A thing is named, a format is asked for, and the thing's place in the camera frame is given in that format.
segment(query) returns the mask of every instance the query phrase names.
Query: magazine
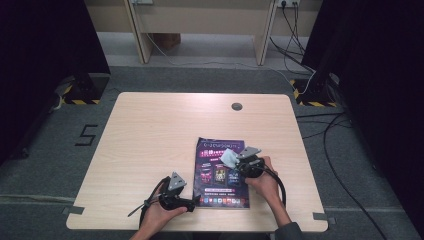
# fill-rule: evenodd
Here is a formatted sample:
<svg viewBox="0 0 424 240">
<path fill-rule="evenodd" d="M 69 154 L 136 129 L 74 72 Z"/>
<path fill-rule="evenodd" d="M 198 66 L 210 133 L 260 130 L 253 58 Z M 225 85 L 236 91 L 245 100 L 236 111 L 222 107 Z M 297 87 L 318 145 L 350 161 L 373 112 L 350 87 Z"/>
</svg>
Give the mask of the magazine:
<svg viewBox="0 0 424 240">
<path fill-rule="evenodd" d="M 250 208 L 247 184 L 238 171 L 226 167 L 220 160 L 227 148 L 240 153 L 244 141 L 199 138 L 193 186 L 193 195 L 201 195 L 197 207 Z"/>
</svg>

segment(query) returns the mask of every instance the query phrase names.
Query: hand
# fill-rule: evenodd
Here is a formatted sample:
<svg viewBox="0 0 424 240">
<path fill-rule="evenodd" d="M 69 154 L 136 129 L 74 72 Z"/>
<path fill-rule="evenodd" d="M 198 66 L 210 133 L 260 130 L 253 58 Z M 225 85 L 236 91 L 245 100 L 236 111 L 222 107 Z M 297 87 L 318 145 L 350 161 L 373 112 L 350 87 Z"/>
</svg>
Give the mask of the hand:
<svg viewBox="0 0 424 240">
<path fill-rule="evenodd" d="M 165 225 L 174 217 L 179 216 L 187 212 L 186 207 L 176 208 L 174 210 L 165 210 L 162 208 L 159 202 L 154 202 L 146 210 L 146 215 L 141 222 L 140 229 L 131 238 L 133 240 L 146 240 L 150 239 L 154 234 L 159 232 Z"/>
<path fill-rule="evenodd" d="M 272 167 L 271 158 L 263 157 L 263 159 L 265 161 L 265 165 L 267 165 L 271 171 L 278 175 L 278 173 L 274 171 L 274 168 Z M 274 214 L 278 227 L 282 227 L 291 223 L 291 219 L 286 211 L 286 208 L 280 199 L 278 183 L 273 177 L 271 177 L 271 175 L 269 175 L 267 172 L 263 172 L 262 175 L 258 178 L 246 178 L 245 182 L 255 188 L 256 193 L 261 195 L 268 203 L 272 213 Z"/>
<path fill-rule="evenodd" d="M 265 161 L 265 165 L 267 165 L 271 171 L 278 175 L 278 173 L 274 171 L 274 168 L 272 167 L 271 158 L 268 156 L 262 158 Z M 272 178 L 268 173 L 264 172 L 258 178 L 246 178 L 245 182 L 255 188 L 256 193 L 261 195 L 268 202 L 268 204 L 270 201 L 281 201 L 278 192 L 278 184 L 275 179 Z"/>
</svg>

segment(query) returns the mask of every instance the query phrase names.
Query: gray carpet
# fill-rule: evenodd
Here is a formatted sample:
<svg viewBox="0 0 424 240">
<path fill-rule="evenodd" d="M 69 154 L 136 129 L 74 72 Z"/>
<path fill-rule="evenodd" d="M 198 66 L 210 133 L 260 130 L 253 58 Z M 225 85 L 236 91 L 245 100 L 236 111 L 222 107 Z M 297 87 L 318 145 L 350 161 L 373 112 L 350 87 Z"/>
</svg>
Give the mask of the gray carpet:
<svg viewBox="0 0 424 240">
<path fill-rule="evenodd" d="M 75 231 L 66 228 L 72 206 L 107 119 L 120 92 L 211 92 L 287 94 L 296 116 L 342 112 L 342 107 L 296 105 L 290 85 L 268 70 L 111 67 L 98 105 L 63 105 L 46 119 L 29 146 L 30 156 L 0 167 L 0 239 L 129 239 L 134 231 Z M 295 75 L 287 74 L 289 79 Z M 299 118 L 303 137 L 320 133 L 334 116 Z M 389 239 L 420 239 L 386 179 L 373 169 L 365 146 L 349 121 L 332 127 L 326 147 L 340 179 Z M 80 138 L 96 135 L 91 146 Z M 304 139 L 317 187 L 330 219 L 324 233 L 306 239 L 381 239 L 371 221 L 336 180 L 325 157 L 323 135 Z M 41 199 L 30 198 L 34 195 Z"/>
</svg>

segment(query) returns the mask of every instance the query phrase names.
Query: person's left hand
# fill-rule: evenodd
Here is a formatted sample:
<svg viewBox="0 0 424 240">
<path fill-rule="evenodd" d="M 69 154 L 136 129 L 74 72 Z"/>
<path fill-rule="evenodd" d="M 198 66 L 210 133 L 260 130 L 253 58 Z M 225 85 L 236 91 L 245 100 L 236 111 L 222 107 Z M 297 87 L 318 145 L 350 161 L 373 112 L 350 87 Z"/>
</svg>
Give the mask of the person's left hand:
<svg viewBox="0 0 424 240">
<path fill-rule="evenodd" d="M 155 192 L 155 195 L 159 193 L 159 189 L 160 187 Z M 186 207 L 179 207 L 170 211 L 165 210 L 157 200 L 155 201 L 156 202 L 152 203 L 146 210 L 146 215 L 144 215 L 140 229 L 131 239 L 150 239 L 150 237 L 165 227 L 171 219 L 187 212 Z"/>
</svg>

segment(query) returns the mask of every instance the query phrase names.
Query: black controller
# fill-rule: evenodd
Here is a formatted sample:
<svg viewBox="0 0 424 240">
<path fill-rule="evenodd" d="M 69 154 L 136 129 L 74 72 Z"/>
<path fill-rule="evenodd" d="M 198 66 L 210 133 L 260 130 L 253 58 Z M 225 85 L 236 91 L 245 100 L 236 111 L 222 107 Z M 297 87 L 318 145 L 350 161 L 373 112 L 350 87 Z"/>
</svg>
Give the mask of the black controller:
<svg viewBox="0 0 424 240">
<path fill-rule="evenodd" d="M 256 153 L 261 150 L 257 148 L 247 147 L 238 154 L 235 169 L 240 172 L 240 175 L 247 178 L 257 178 L 262 175 L 265 167 L 263 158 L 258 158 Z"/>
<path fill-rule="evenodd" d="M 200 195 L 193 199 L 180 198 L 180 193 L 183 191 L 185 181 L 173 173 L 172 177 L 165 181 L 159 190 L 159 203 L 165 210 L 173 210 L 179 207 L 186 207 L 188 212 L 193 212 L 196 203 L 200 200 Z"/>
</svg>

